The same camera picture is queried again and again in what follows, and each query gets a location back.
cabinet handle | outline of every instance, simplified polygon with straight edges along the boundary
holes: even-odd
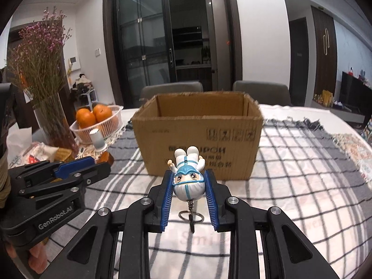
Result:
[[[325,29],[325,36],[327,38],[327,47],[329,48],[329,32],[327,28]]]
[[[327,45],[326,45],[326,36],[323,35],[323,52],[325,55],[328,54],[328,51],[327,51]]]
[[[173,53],[172,53],[172,48],[169,49],[169,62],[170,62],[170,67],[173,68]]]

white plastic basket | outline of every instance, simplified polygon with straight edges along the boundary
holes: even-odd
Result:
[[[112,116],[98,124],[84,129],[79,129],[79,124],[77,123],[77,121],[75,121],[71,125],[71,131],[75,134],[77,140],[81,144],[88,145],[92,143],[89,132],[91,132],[94,128],[98,128],[101,131],[104,139],[108,138],[110,135],[114,134],[120,129],[120,127],[122,126],[121,110],[123,109],[123,106],[111,105],[108,107],[112,111]]]

figure keychain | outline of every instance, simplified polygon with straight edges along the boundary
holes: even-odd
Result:
[[[193,210],[194,200],[200,199],[205,192],[204,177],[200,173],[204,169],[205,159],[199,155],[197,147],[191,146],[187,149],[187,154],[183,149],[174,152],[176,165],[172,160],[168,160],[168,166],[174,173],[173,191],[178,199],[189,204],[189,210],[179,212],[178,216],[187,221],[182,215],[189,214],[191,232],[195,231],[195,223],[204,221],[204,216]],[[200,220],[195,220],[194,216],[199,216]]]

plastic bag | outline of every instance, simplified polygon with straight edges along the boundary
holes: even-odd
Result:
[[[56,147],[47,146],[42,142],[33,142],[28,148],[24,149],[19,155],[13,158],[12,162],[9,164],[9,168],[34,164],[44,160],[53,162],[57,151],[58,148]]]
[[[9,132],[6,138],[6,146],[8,147],[8,165],[10,165],[13,159],[24,149],[28,148],[31,143],[32,128],[15,129]]]

blue gripper pad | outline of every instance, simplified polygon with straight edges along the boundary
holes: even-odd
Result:
[[[54,171],[55,178],[66,179],[71,173],[94,165],[94,158],[87,156],[69,163],[61,164],[57,171]]]
[[[165,231],[165,227],[168,225],[170,205],[172,203],[172,196],[173,196],[173,178],[174,178],[174,173],[172,172],[169,176],[167,189],[166,189],[164,199],[163,199],[163,204],[161,205],[160,229],[163,232]]]
[[[219,227],[218,209],[216,199],[213,194],[211,181],[209,180],[208,170],[204,171],[204,182],[205,182],[205,196],[207,198],[209,216],[214,230],[217,231]]]

